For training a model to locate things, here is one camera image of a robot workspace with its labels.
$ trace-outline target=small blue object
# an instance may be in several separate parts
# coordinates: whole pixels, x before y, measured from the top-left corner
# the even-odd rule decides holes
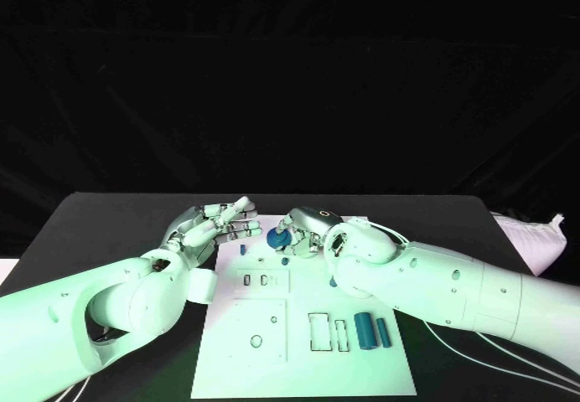
[[[360,337],[360,346],[362,350],[378,348],[375,329],[373,327],[371,315],[360,312],[354,315],[354,324],[357,326],[357,335]]]
[[[387,332],[387,324],[384,322],[384,318],[377,318],[377,328],[378,333],[381,334],[383,347],[390,348],[391,340],[390,340],[390,333]]]
[[[287,230],[277,234],[276,228],[272,228],[269,235],[266,236],[266,241],[269,242],[269,246],[273,249],[277,249],[285,245],[290,245],[293,241],[293,236],[287,233]]]

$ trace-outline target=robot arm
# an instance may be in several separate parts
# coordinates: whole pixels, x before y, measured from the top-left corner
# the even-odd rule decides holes
[[[396,234],[399,242],[381,231]],[[352,219],[324,235],[331,283],[435,324],[525,345],[580,373],[580,288],[527,276]]]
[[[212,302],[217,275],[198,268],[215,246],[260,235],[243,197],[189,209],[162,245],[129,258],[0,298],[0,400],[45,400],[175,325],[186,300]],[[85,313],[117,337],[93,340]]]

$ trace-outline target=white board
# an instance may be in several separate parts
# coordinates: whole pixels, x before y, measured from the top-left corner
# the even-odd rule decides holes
[[[393,310],[374,297],[357,299],[331,287],[321,255],[306,260],[290,256],[289,264],[282,265],[282,255],[266,243],[266,234],[282,218],[282,215],[260,215],[263,234],[220,246],[215,265],[220,280],[205,317],[191,398],[416,395]],[[247,245],[246,255],[240,253],[241,244]],[[280,278],[286,278],[283,271],[287,271],[289,286],[285,279],[277,282],[283,286],[274,286],[269,291],[241,291],[240,281],[248,272],[238,270],[280,270]],[[243,308],[253,311],[244,313],[251,316],[248,325],[240,326],[240,300],[250,299]],[[282,302],[286,313],[280,310]],[[315,312],[329,314],[329,352],[311,351],[309,314]],[[358,312],[370,312],[374,321],[384,318],[390,348],[383,348],[375,332],[380,348],[361,350],[354,325]],[[349,352],[339,351],[336,320],[347,323]],[[280,334],[273,343],[266,343],[272,335],[280,333],[282,325],[277,324],[285,325],[286,336]],[[250,345],[251,337],[261,335],[254,332],[264,333],[259,348]],[[280,353],[283,343],[286,354]]]

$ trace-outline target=rectangular hole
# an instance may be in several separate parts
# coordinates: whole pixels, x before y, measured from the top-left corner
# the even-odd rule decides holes
[[[339,352],[348,352],[348,338],[347,338],[347,323],[345,320],[335,321],[336,327],[336,342]]]
[[[329,314],[326,312],[312,312],[309,314],[309,321],[311,351],[329,352],[332,350]]]

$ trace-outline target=white pegboard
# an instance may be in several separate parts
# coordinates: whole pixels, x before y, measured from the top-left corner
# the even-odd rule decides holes
[[[282,218],[282,215],[261,215],[259,220],[264,228],[263,234],[220,246],[215,268],[220,281],[214,304],[208,306],[191,397],[201,399],[416,395],[393,310],[374,297],[357,299],[331,287],[331,275],[321,255],[306,260],[289,257],[290,263],[282,265],[282,255],[276,254],[266,243],[266,234]],[[247,245],[246,255],[240,253],[240,244]],[[240,291],[235,292],[241,279],[238,270],[273,270],[282,275],[283,271],[289,271],[290,292],[274,292],[269,296],[246,291],[241,295]],[[251,338],[248,330],[233,329],[240,318],[235,303],[240,303],[241,298],[256,300],[256,297],[270,302],[286,300],[283,362],[266,363],[264,360],[269,359],[253,359],[251,349],[235,352],[250,347]],[[331,352],[311,351],[312,312],[329,313]],[[358,312],[370,312],[374,320],[384,318],[391,348],[360,349],[354,325],[354,314]],[[347,322],[349,352],[338,351],[335,320]],[[250,323],[246,328],[253,328],[253,325],[259,327]]]

